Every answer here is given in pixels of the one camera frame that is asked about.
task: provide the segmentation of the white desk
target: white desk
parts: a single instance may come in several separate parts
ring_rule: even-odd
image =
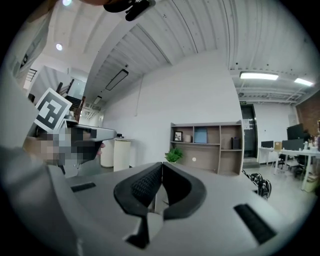
[[[287,165],[287,160],[288,160],[288,156],[308,156],[308,163],[306,165],[306,171],[305,171],[305,176],[302,182],[302,186],[301,189],[304,190],[307,180],[308,180],[308,175],[309,172],[311,171],[311,157],[316,157],[317,159],[320,158],[320,152],[319,151],[311,151],[311,150],[287,150],[287,149],[281,149],[281,150],[275,150],[274,148],[266,148],[266,147],[259,147],[259,150],[261,151],[268,151],[268,155],[269,152],[277,152],[278,154],[283,154],[285,155],[285,165]],[[275,162],[275,168],[274,168],[274,174],[277,173],[277,169],[278,169],[278,162],[279,162],[279,158],[277,157],[276,162]]]

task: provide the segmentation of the ceiling light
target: ceiling light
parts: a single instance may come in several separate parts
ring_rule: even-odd
[[[272,73],[260,73],[260,72],[241,72],[241,79],[267,79],[267,80],[277,80],[279,76]]]
[[[56,47],[56,49],[57,49],[58,51],[62,51],[62,44],[57,43],[57,44],[55,45],[55,47]]]
[[[306,85],[306,86],[312,86],[314,84],[313,82],[309,82],[307,80],[303,80],[303,79],[300,79],[300,78],[297,78],[294,82],[298,83],[298,84],[303,84],[303,85]]]
[[[72,2],[72,0],[62,0],[62,3],[63,3],[64,6],[70,5],[71,2]]]
[[[101,100],[102,98],[100,96],[96,97],[93,104],[98,104],[98,102]]]
[[[118,83],[121,82],[129,74],[128,71],[122,69],[105,87],[108,91],[111,91]]]

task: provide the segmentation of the blue box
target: blue box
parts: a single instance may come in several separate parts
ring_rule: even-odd
[[[194,143],[207,143],[207,128],[194,128]]]

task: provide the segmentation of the doorway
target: doorway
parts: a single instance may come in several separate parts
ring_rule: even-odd
[[[244,131],[244,157],[257,158],[258,134],[254,105],[241,105]]]

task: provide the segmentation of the green plant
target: green plant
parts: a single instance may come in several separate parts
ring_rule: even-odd
[[[165,153],[165,159],[168,162],[176,162],[183,157],[184,154],[180,148],[171,148],[168,153]]]

